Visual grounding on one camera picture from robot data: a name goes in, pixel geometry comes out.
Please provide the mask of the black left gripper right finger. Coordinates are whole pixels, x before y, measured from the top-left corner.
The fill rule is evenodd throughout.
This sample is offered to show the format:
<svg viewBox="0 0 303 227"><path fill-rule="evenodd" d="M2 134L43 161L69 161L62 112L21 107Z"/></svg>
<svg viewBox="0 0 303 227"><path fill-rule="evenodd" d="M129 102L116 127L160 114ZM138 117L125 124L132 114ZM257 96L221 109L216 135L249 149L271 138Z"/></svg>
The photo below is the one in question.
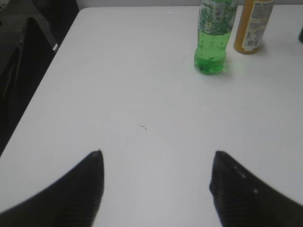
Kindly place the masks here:
<svg viewBox="0 0 303 227"><path fill-rule="evenodd" d="M303 207L224 151L214 156L209 185L224 227L301 227Z"/></svg>

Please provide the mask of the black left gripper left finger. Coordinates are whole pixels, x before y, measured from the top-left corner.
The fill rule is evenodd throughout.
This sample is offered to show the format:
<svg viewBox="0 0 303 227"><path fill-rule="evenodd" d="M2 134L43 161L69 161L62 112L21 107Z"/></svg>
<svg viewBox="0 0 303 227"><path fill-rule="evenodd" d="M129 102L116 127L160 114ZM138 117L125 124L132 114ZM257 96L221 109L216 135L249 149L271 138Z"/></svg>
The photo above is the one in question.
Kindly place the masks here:
<svg viewBox="0 0 303 227"><path fill-rule="evenodd" d="M0 214L2 227L90 227L104 193L101 150L90 152L56 182Z"/></svg>

